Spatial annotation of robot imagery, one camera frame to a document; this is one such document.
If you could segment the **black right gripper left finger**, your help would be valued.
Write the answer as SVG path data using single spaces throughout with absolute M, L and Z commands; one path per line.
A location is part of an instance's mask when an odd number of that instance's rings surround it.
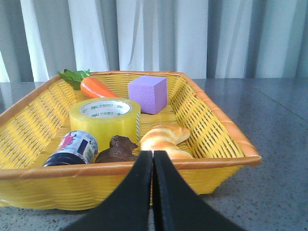
M 146 231 L 148 229 L 153 154 L 140 152 L 117 188 L 64 231 Z

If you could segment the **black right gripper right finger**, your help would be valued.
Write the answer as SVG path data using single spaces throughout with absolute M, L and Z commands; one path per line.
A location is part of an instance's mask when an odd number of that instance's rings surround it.
M 156 231 L 243 230 L 191 189 L 165 151 L 154 152 L 152 198 Z

